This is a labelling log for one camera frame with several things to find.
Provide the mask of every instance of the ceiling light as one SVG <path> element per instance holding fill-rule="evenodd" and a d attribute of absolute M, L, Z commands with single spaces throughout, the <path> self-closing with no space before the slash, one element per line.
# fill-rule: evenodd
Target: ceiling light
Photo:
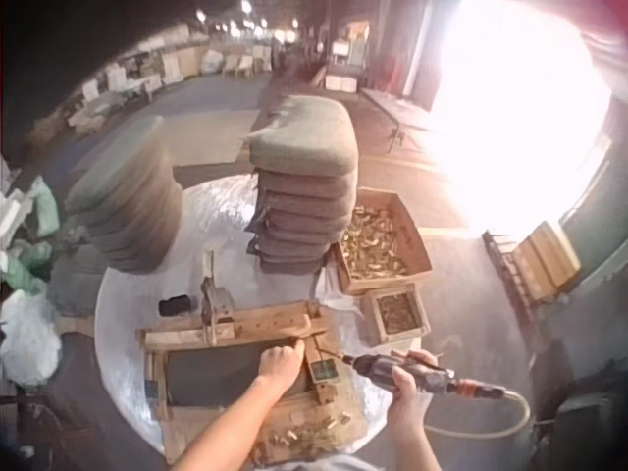
<path fill-rule="evenodd" d="M 196 17 L 201 23 L 205 23 L 205 20 L 207 19 L 207 15 L 205 15 L 200 8 L 196 10 Z"/>

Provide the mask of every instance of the sunlight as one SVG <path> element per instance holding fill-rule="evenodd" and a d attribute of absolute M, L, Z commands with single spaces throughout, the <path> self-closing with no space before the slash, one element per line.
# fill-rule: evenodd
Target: sunlight
<path fill-rule="evenodd" d="M 502 0 L 463 0 L 443 50 L 431 150 L 469 226 L 526 235 L 581 196 L 610 91 L 579 31 Z"/>

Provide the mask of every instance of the round table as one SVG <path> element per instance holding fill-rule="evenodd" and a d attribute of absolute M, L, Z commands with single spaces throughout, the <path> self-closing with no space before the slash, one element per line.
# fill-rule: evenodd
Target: round table
<path fill-rule="evenodd" d="M 234 176 L 203 183 L 183 193 L 183 215 L 177 237 L 161 266 L 148 275 L 108 269 L 98 295 L 95 319 L 96 356 L 104 386 L 131 426 L 163 452 L 161 429 L 152 420 L 144 394 L 144 354 L 135 332 L 158 319 L 158 302 L 180 294 L 201 299 L 201 254 L 215 252 L 216 284 L 232 295 L 235 309 L 318 298 L 331 307 L 347 306 L 337 292 L 314 275 L 266 275 L 257 257 L 245 253 L 251 234 L 243 231 L 253 215 L 257 178 Z M 336 311 L 340 346 L 351 354 L 369 350 L 359 310 Z M 355 452 L 384 427 L 389 393 L 354 376 L 362 396 L 368 434 L 346 447 Z"/>

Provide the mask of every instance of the hand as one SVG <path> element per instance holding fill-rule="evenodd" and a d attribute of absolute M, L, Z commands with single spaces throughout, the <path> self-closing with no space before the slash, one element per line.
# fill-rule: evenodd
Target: hand
<path fill-rule="evenodd" d="M 299 339 L 294 347 L 276 346 L 262 353 L 258 378 L 266 383 L 270 392 L 276 395 L 277 400 L 296 381 L 303 364 L 304 352 L 305 343 Z"/>
<path fill-rule="evenodd" d="M 406 355 L 391 352 L 392 356 L 405 359 Z M 432 353 L 426 350 L 408 351 L 407 357 L 418 358 L 433 365 L 439 361 Z M 392 405 L 388 413 L 388 427 L 392 439 L 402 442 L 414 437 L 417 433 L 423 433 L 423 421 L 428 410 L 432 395 L 426 392 L 418 392 L 414 377 L 398 366 L 392 368 L 392 379 L 397 386 L 393 395 Z"/>

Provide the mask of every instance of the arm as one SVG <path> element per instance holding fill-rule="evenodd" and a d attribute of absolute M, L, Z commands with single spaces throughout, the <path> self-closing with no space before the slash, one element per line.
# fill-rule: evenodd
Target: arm
<path fill-rule="evenodd" d="M 437 359 L 426 351 L 408 354 L 437 364 Z M 401 368 L 392 370 L 392 378 L 398 391 L 389 409 L 388 427 L 394 444 L 397 471 L 441 471 L 423 427 L 432 395 L 418 392 L 412 375 Z"/>
<path fill-rule="evenodd" d="M 262 354 L 259 374 L 244 395 L 203 432 L 175 471 L 237 471 L 249 454 L 271 408 L 296 380 L 305 346 L 272 348 Z"/>

